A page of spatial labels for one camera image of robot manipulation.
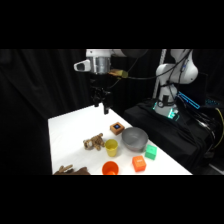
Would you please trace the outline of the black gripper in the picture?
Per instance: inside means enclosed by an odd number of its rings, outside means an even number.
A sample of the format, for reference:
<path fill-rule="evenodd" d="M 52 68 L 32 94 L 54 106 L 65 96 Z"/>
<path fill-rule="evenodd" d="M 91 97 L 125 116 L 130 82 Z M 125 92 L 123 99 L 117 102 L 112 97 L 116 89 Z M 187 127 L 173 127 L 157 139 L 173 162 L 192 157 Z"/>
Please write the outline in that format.
<path fill-rule="evenodd" d="M 94 106 L 98 107 L 103 102 L 104 114 L 107 115 L 109 109 L 112 107 L 112 92 L 109 90 L 109 76 L 107 74 L 91 74 L 90 87 Z"/>

